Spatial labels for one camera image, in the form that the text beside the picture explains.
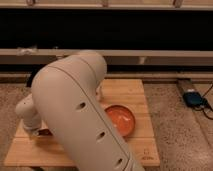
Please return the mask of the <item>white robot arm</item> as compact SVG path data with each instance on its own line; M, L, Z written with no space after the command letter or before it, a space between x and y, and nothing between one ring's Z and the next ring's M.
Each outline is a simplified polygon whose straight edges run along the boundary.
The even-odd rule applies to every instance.
M43 67L15 113L29 133L45 123L79 171L145 171L96 98L103 56L79 51Z

